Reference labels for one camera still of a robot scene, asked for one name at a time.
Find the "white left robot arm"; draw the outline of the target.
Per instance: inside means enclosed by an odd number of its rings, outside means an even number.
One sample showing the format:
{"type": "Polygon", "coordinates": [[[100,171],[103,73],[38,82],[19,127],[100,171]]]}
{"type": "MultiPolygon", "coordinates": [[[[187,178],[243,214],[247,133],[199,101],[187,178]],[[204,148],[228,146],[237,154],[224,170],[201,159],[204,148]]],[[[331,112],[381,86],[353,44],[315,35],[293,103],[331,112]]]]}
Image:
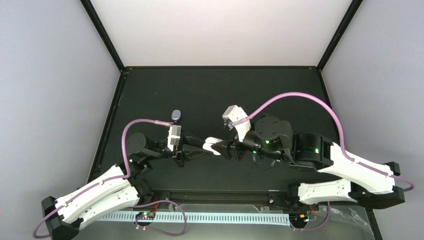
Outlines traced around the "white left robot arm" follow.
{"type": "Polygon", "coordinates": [[[154,191],[143,174],[152,170],[151,161],[170,159],[183,167],[186,161],[216,154],[212,145],[220,139],[193,135],[170,135],[154,141],[137,132],[124,144],[126,161],[63,197],[46,197],[41,202],[43,222],[52,240],[72,240],[95,220],[125,208],[156,206],[154,191]]]}

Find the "white earbud charging case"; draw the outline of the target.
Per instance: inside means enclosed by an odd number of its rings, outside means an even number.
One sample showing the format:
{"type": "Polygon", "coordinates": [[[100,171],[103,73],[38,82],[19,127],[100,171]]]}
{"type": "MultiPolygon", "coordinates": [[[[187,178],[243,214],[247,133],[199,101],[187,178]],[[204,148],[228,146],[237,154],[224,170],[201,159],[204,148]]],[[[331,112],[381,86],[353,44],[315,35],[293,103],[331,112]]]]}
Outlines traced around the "white earbud charging case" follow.
{"type": "Polygon", "coordinates": [[[207,137],[206,139],[205,139],[205,141],[204,141],[204,144],[202,145],[202,148],[204,149],[204,150],[207,150],[207,151],[210,151],[210,152],[212,152],[214,155],[216,155],[216,156],[220,156],[221,154],[218,152],[218,151],[216,151],[216,150],[214,150],[213,148],[212,148],[212,146],[214,145],[214,144],[217,144],[217,143],[220,143],[220,142],[222,142],[223,140],[222,139],[219,139],[219,138],[216,138],[216,137],[207,137]]]}

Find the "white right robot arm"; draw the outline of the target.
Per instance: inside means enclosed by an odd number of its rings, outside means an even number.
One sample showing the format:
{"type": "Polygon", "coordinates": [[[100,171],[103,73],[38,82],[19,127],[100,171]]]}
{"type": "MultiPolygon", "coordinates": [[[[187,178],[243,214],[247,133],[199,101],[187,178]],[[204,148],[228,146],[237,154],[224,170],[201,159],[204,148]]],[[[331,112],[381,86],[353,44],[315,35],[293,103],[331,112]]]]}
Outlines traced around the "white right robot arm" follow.
{"type": "Polygon", "coordinates": [[[353,202],[368,209],[387,209],[405,202],[403,189],[396,186],[400,175],[396,162],[373,163],[358,156],[346,157],[342,148],[320,135],[295,133],[291,124],[275,116],[264,116],[253,126],[243,123],[228,140],[208,137],[205,150],[226,159],[245,153],[288,161],[298,171],[334,175],[337,180],[292,183],[285,204],[293,210],[320,202],[353,202]]]}

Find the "purple earbud charging case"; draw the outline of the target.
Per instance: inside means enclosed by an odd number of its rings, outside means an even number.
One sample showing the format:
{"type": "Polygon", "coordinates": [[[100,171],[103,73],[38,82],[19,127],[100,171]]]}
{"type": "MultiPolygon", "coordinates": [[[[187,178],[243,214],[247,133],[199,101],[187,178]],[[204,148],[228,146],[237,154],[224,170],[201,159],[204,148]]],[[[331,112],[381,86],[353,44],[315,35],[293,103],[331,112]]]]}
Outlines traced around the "purple earbud charging case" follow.
{"type": "Polygon", "coordinates": [[[181,117],[182,117],[182,113],[181,113],[181,111],[179,109],[175,109],[175,110],[172,111],[172,113],[171,113],[171,120],[173,122],[180,121],[181,117]]]}

